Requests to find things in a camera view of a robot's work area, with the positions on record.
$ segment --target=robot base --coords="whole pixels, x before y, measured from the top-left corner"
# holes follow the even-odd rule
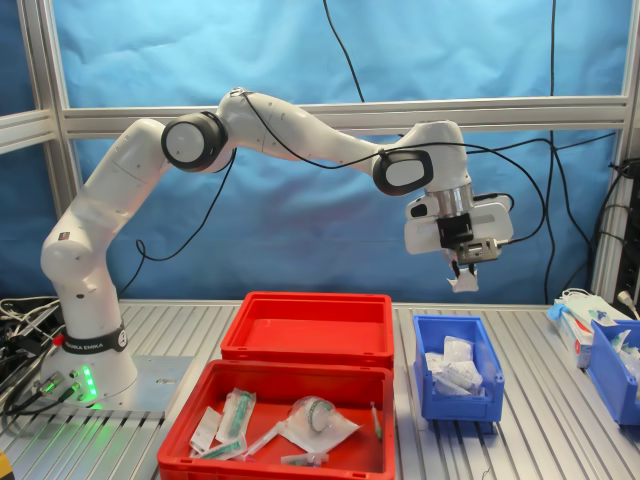
[[[125,391],[100,399],[91,408],[127,412],[162,412],[173,406],[193,357],[134,355],[138,377]]]
[[[192,360],[193,357],[129,356],[126,350],[84,356],[55,349],[45,359],[40,378],[44,382],[57,375],[62,381],[46,401],[37,402],[36,406],[58,398],[75,383],[79,385],[77,392],[63,406],[83,407],[87,412],[100,409],[166,413]]]

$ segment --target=blue backdrop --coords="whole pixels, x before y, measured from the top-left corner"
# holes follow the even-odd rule
[[[630,0],[558,3],[556,94],[619,94]],[[368,101],[549,92],[548,1],[329,5]],[[75,0],[56,2],[55,14],[73,107],[212,105],[236,85],[294,103],[358,101],[320,0]],[[558,132],[556,143],[604,133]],[[548,135],[473,134],[466,140],[496,147],[540,134]],[[110,144],[77,142],[85,178]],[[606,190],[612,149],[608,138],[561,152],[573,213],[587,232]],[[529,145],[509,155],[543,188],[548,148]],[[522,173],[488,154],[470,157],[469,164],[476,192],[516,197],[516,235],[532,231],[540,204]],[[586,251],[568,222],[555,173],[553,294]],[[163,178],[109,250],[117,286],[137,267],[134,240],[142,238],[153,256],[173,253],[199,225],[220,181],[221,175],[178,171]],[[505,249],[499,261],[481,265],[480,292],[454,295],[444,280],[453,274],[439,254],[411,256],[404,250],[404,208],[415,196],[386,197],[355,171],[323,171],[241,151],[200,235],[175,259],[145,264],[126,295],[240,298],[273,289],[381,292],[396,301],[542,302],[549,255],[544,230]],[[46,288],[37,269],[29,278]]]

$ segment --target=aluminum frame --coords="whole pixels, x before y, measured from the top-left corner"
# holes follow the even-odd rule
[[[28,58],[35,112],[0,117],[0,154],[42,143],[58,216],[82,185],[73,140],[115,138],[138,118],[168,122],[176,116],[215,111],[215,106],[158,108],[71,108],[64,81],[52,0],[17,0]],[[467,132],[506,130],[620,131],[614,162],[640,153],[636,118],[638,90],[638,16],[640,0],[633,1],[623,94],[618,96],[524,97],[367,104],[301,105],[324,122],[354,135],[404,133],[419,121],[449,119]],[[619,184],[612,202],[629,204],[631,182]],[[610,209],[604,228],[624,235],[626,211]],[[593,288],[613,299],[621,246],[603,238],[596,261]]]

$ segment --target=sterile packaging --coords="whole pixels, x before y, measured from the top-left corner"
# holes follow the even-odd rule
[[[611,347],[616,353],[620,353],[622,350],[622,345],[624,341],[627,339],[627,336],[631,333],[631,330],[625,330],[624,332],[620,332],[616,335],[613,340],[611,340]]]
[[[305,397],[293,405],[282,436],[309,453],[328,452],[358,428],[330,402]]]
[[[482,385],[482,375],[472,361],[445,362],[442,374],[447,380],[468,391],[477,391]]]
[[[246,435],[255,404],[255,393],[251,394],[234,388],[227,395],[227,400],[224,403],[222,421],[216,434],[216,440],[220,443],[229,443],[240,435]]]
[[[456,337],[444,337],[444,361],[473,361],[473,343]]]
[[[247,452],[244,454],[244,458],[246,459],[247,457],[250,457],[258,453],[258,451],[260,451],[262,447],[264,447],[267,443],[273,440],[276,437],[276,435],[280,435],[284,431],[284,428],[285,428],[285,422],[276,423],[271,430],[269,430],[262,437],[260,437],[258,440],[256,440],[251,444],[251,446],[247,449]]]
[[[299,467],[319,467],[328,461],[329,455],[326,453],[303,453],[302,455],[287,455],[280,458],[280,463],[283,465],[296,465]]]
[[[191,441],[189,445],[193,448],[198,454],[203,454],[211,447],[211,442],[216,436],[218,432],[218,427],[220,426],[220,421],[222,420],[222,415],[216,412],[213,408],[207,407],[202,416],[202,420],[198,424],[198,428],[193,433],[191,437]]]
[[[640,385],[640,360],[636,360],[624,351],[621,351],[619,355],[620,360],[622,360],[622,363],[624,363],[624,366],[627,367],[627,370],[629,370],[629,373],[631,375],[636,377],[636,381],[638,382],[638,385]],[[636,392],[636,400],[640,400],[640,388]]]
[[[560,338],[567,348],[573,363],[578,368],[587,368],[591,359],[593,330],[575,318],[568,308],[558,300],[549,309],[547,317],[553,321],[560,333]]]
[[[441,353],[427,352],[424,354],[427,360],[427,368],[432,373],[442,373],[442,364],[444,363],[444,355]]]
[[[591,328],[591,321],[595,321],[603,327],[617,325],[616,320],[631,320],[624,313],[619,312],[602,297],[591,295],[584,290],[570,289],[562,292],[562,297],[557,300],[563,303],[575,318]]]
[[[207,458],[210,460],[229,460],[230,458],[237,457],[243,454],[247,450],[247,441],[243,434],[236,437],[231,442],[216,445],[215,447],[207,450],[200,458]]]
[[[629,345],[622,345],[622,351],[627,352],[636,360],[640,360],[640,349],[638,347],[630,347]]]
[[[434,385],[435,385],[436,392],[440,393],[441,395],[461,395],[461,396],[471,395],[471,392],[456,385],[451,380],[448,380],[447,378],[445,378],[443,375],[437,375],[437,376],[434,376],[434,378],[435,378]]]

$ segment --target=metal pole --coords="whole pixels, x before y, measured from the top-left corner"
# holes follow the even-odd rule
[[[52,113],[56,138],[43,144],[51,193],[60,217],[76,196],[82,179],[63,126],[68,108],[53,9],[47,0],[17,0],[36,108]]]
[[[629,28],[629,47],[627,50],[627,63],[623,95],[628,97],[624,127],[618,135],[616,159],[614,163],[619,165],[625,158],[638,153],[640,147],[639,132],[634,128],[636,106],[638,100],[638,70],[640,69],[640,0],[634,0],[631,13],[631,25]],[[610,184],[617,177],[613,172]],[[611,195],[610,203],[629,205],[633,181],[622,179]],[[611,208],[607,211],[602,223],[602,230],[624,238],[627,226],[627,210],[624,208]],[[622,255],[622,244],[619,240],[608,235],[602,235],[596,255],[594,277],[591,284],[592,290],[604,298],[607,302],[613,302]]]

